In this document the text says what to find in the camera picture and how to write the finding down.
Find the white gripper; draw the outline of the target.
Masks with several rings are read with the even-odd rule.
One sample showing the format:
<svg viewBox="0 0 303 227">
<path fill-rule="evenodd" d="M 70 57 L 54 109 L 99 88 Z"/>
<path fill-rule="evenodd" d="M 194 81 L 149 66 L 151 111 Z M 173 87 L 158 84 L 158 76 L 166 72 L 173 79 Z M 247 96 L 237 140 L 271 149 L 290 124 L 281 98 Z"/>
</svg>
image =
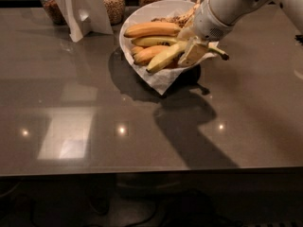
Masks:
<svg viewBox="0 0 303 227">
<path fill-rule="evenodd" d="M 178 61 L 179 67 L 195 65 L 207 52 L 208 42 L 196 39 L 197 36 L 205 41 L 217 42 L 233 30 L 221 22 L 212 12 L 210 0 L 204 0 L 195 10 L 193 25 L 183 27 L 177 35 L 177 39 L 187 41 L 184 54 Z"/>
</svg>

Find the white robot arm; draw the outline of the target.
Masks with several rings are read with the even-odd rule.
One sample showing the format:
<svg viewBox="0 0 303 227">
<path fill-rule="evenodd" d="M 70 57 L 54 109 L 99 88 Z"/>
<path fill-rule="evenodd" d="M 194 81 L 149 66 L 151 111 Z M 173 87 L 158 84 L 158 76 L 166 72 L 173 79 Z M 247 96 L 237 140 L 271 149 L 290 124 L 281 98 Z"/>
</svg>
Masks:
<svg viewBox="0 0 303 227">
<path fill-rule="evenodd" d="M 190 24 L 178 35 L 187 40 L 180 67 L 198 64 L 210 50 L 210 42 L 218 42 L 233 30 L 238 20 L 268 2 L 278 5 L 294 26 L 303 32 L 303 0 L 204 0 L 195 9 Z"/>
</svg>

